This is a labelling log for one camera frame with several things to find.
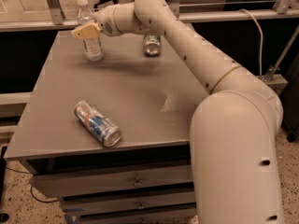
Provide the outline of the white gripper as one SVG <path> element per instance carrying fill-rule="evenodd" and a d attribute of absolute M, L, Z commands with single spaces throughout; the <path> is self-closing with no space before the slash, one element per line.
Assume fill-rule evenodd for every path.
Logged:
<path fill-rule="evenodd" d="M 115 9 L 115 6 L 103 8 L 95 13 L 98 24 L 94 21 L 88 21 L 72 30 L 71 34 L 76 39 L 98 38 L 101 31 L 105 35 L 116 36 L 118 34 L 118 30 L 114 21 Z"/>

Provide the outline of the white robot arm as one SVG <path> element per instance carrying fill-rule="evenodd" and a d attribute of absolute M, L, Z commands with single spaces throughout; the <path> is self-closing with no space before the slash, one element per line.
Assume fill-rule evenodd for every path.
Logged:
<path fill-rule="evenodd" d="M 190 128 L 199 224 L 285 224 L 275 136 L 277 94 L 189 28 L 165 0 L 134 0 L 98 12 L 76 38 L 162 35 L 206 89 Z"/>

